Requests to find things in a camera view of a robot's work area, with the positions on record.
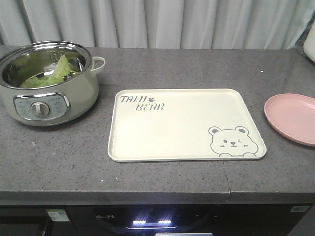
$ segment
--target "gray countertop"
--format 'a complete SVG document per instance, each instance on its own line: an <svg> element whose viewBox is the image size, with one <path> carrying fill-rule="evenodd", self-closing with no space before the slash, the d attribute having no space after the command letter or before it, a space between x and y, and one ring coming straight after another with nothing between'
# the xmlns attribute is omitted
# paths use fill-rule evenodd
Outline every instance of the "gray countertop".
<svg viewBox="0 0 315 236"><path fill-rule="evenodd" d="M0 56L14 47L0 46ZM315 97L315 64L296 50L89 48L107 60L83 116L23 125L0 100L0 205L315 203L315 148L267 122L279 93ZM117 163L107 154L114 97L124 89L235 89L267 146L256 161Z"/></svg>

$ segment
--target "cream tray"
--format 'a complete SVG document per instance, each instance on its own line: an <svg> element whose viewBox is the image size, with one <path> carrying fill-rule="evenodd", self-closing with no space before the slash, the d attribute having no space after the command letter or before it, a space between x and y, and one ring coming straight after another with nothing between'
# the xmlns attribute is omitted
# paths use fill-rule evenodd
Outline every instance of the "cream tray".
<svg viewBox="0 0 315 236"><path fill-rule="evenodd" d="M108 143L118 162L254 160L266 145L232 89L123 90Z"/></svg>

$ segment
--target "white curtain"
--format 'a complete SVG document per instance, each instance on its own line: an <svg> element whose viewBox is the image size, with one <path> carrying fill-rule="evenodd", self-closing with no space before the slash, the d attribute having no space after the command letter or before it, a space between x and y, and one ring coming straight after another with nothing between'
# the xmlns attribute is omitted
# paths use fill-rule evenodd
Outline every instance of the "white curtain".
<svg viewBox="0 0 315 236"><path fill-rule="evenodd" d="M289 49L315 0L0 0L0 44Z"/></svg>

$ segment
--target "control panel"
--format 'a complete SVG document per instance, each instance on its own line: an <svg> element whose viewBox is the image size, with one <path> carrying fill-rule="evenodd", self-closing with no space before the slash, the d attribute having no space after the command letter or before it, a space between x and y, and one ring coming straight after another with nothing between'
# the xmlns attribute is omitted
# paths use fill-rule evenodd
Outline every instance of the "control panel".
<svg viewBox="0 0 315 236"><path fill-rule="evenodd" d="M69 100L62 92L17 95L13 102L16 112L28 120L56 119L70 110Z"/></svg>

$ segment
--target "bear face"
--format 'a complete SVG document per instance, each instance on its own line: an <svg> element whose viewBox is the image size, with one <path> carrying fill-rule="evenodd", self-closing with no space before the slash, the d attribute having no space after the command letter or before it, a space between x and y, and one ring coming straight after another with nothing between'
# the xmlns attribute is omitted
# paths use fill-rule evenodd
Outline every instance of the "bear face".
<svg viewBox="0 0 315 236"><path fill-rule="evenodd" d="M249 137L247 128L235 129L209 128L212 135L211 149L220 156L255 156L258 145Z"/></svg>

